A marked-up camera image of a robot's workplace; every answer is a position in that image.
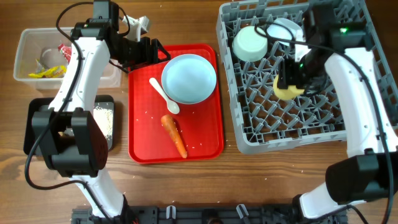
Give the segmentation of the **yellow plastic cup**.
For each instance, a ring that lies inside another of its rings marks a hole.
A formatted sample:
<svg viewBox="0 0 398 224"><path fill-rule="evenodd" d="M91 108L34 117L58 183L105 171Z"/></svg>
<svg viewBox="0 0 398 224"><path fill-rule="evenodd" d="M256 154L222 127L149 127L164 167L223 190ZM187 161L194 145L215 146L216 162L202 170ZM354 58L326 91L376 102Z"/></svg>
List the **yellow plastic cup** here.
<svg viewBox="0 0 398 224"><path fill-rule="evenodd" d="M273 92L275 96L281 100L292 100L295 97L302 95L305 91L304 89L299 89L294 85L289 85L288 89L280 89L277 87L278 82L279 76L276 75L273 82Z"/></svg>

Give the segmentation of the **light blue bowl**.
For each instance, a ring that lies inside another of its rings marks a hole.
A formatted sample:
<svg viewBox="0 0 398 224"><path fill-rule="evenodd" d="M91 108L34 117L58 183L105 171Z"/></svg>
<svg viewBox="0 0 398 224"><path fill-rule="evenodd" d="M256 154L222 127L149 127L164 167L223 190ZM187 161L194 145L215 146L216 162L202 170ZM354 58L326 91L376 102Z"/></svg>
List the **light blue bowl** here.
<svg viewBox="0 0 398 224"><path fill-rule="evenodd" d="M295 22L286 18L277 18L268 28L269 37L293 40L297 34L303 35L303 29Z"/></svg>

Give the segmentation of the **light blue plate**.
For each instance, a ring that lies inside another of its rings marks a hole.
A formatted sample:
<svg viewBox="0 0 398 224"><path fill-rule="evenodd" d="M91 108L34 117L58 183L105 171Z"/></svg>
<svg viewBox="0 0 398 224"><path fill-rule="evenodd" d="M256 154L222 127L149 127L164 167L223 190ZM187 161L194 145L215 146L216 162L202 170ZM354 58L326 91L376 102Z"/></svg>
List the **light blue plate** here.
<svg viewBox="0 0 398 224"><path fill-rule="evenodd" d="M217 84L212 64L196 54L183 54L171 59L164 67L160 80L171 100L186 105L205 101Z"/></svg>

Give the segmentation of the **mint green bowl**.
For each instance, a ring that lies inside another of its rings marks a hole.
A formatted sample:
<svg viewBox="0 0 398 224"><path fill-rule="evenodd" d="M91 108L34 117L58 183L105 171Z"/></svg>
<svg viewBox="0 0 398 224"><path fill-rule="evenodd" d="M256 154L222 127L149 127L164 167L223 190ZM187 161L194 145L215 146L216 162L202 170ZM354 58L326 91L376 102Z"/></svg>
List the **mint green bowl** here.
<svg viewBox="0 0 398 224"><path fill-rule="evenodd" d="M267 53L268 41L259 27L246 26L237 33L232 49L238 59L248 62L261 60Z"/></svg>

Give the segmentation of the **red foil snack wrapper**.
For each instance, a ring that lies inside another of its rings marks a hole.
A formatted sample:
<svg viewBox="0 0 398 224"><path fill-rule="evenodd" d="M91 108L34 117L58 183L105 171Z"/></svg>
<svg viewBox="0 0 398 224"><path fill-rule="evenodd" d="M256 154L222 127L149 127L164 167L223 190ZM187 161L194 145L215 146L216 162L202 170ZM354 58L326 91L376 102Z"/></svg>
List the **red foil snack wrapper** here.
<svg viewBox="0 0 398 224"><path fill-rule="evenodd" d="M69 46L66 46L65 44L60 44L58 46L58 50L65 57L67 62L70 63L71 56L72 56L72 48Z"/></svg>

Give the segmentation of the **white plastic spoon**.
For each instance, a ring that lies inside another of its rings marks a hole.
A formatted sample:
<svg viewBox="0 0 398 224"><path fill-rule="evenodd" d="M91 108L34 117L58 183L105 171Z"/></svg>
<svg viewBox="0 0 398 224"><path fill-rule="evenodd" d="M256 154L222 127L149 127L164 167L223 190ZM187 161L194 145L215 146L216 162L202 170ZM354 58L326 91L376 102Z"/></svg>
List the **white plastic spoon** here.
<svg viewBox="0 0 398 224"><path fill-rule="evenodd" d="M172 101L165 93L159 82L155 78L150 78L149 83L152 85L152 87L159 93L159 95L165 100L167 109L172 113L172 114L179 114L180 108L178 104L174 101Z"/></svg>

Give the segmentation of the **pile of white rice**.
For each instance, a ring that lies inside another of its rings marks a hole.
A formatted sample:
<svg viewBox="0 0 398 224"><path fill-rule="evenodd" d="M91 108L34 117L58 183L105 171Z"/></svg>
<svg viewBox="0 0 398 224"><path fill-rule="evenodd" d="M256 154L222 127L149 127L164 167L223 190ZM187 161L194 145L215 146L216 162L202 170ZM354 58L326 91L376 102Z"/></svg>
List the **pile of white rice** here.
<svg viewBox="0 0 398 224"><path fill-rule="evenodd" d="M113 111L96 106L93 110L93 116L105 138L111 139L113 135Z"/></svg>

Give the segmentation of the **yellow foil wrapper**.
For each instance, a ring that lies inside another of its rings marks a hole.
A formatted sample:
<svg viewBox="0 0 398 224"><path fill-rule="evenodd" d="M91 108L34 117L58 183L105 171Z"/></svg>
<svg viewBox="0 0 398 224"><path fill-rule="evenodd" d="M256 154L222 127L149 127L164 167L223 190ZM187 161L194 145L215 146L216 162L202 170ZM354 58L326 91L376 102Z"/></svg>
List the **yellow foil wrapper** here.
<svg viewBox="0 0 398 224"><path fill-rule="evenodd" d="M30 78L62 78L66 74L67 68L64 65L52 67L39 73L30 73Z"/></svg>

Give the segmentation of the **orange carrot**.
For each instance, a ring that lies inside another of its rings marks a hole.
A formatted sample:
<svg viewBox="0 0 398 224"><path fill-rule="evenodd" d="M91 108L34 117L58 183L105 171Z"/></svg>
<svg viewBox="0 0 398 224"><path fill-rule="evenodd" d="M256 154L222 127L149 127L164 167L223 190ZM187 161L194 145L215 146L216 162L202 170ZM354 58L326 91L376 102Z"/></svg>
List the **orange carrot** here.
<svg viewBox="0 0 398 224"><path fill-rule="evenodd" d="M182 138L178 132L178 129L176 127L175 121L171 115L167 114L161 117L161 124L166 130L166 132L169 134L171 140L174 142L177 151L181 155L182 158L186 159L188 154L187 150L185 149L184 143L182 141Z"/></svg>

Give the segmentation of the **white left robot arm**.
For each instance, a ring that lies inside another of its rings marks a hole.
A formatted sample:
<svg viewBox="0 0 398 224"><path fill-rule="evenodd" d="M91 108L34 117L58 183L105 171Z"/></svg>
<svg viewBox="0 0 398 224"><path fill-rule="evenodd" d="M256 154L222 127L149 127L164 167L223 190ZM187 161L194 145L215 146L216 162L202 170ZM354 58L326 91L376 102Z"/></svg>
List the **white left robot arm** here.
<svg viewBox="0 0 398 224"><path fill-rule="evenodd" d="M106 170L108 143L93 116L100 78L107 64L141 68L160 63L164 48L157 39L129 40L119 31L124 10L112 1L93 1L93 17L66 35L72 55L62 85L44 111L31 118L35 141L50 170L75 184L91 205L94 223L138 223L126 197Z"/></svg>

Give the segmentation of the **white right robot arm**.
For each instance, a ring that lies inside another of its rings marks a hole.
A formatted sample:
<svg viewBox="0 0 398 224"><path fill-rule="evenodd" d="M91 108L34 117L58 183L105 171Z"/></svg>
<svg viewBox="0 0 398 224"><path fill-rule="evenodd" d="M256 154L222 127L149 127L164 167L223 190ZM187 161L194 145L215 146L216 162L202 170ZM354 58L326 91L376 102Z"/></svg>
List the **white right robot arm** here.
<svg viewBox="0 0 398 224"><path fill-rule="evenodd" d="M397 135L390 123L376 80L374 42L367 25L344 21L330 2L311 4L302 30L287 42L295 57L281 63L274 93L283 100L316 94L330 79L346 130L348 157L329 166L325 181L296 196L301 222L316 222L387 199L387 223L397 193Z"/></svg>

